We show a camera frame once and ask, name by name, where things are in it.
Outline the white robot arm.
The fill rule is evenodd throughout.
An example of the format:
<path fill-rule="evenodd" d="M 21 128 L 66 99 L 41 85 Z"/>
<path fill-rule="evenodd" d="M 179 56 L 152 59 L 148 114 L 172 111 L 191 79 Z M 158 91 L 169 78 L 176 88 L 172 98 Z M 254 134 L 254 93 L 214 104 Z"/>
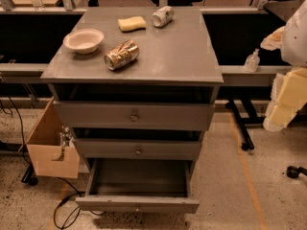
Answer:
<path fill-rule="evenodd" d="M 286 75 L 277 74 L 263 126 L 268 131 L 285 128 L 307 104 L 307 0 L 282 2 L 289 12 L 297 10 L 284 27 L 275 30 L 260 44 L 266 50 L 279 49 L 283 61 L 292 66 Z"/>

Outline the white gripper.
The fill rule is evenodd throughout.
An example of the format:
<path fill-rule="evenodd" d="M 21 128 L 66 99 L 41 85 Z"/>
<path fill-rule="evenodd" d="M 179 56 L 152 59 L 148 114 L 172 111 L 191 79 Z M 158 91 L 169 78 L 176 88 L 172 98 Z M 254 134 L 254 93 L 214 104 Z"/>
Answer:
<path fill-rule="evenodd" d="M 285 27 L 269 34 L 260 47 L 273 51 L 280 49 Z M 286 75 L 278 73 L 272 84 L 271 101 L 268 104 L 263 127 L 268 131 L 281 131 L 307 104 L 307 68 L 294 68 Z"/>

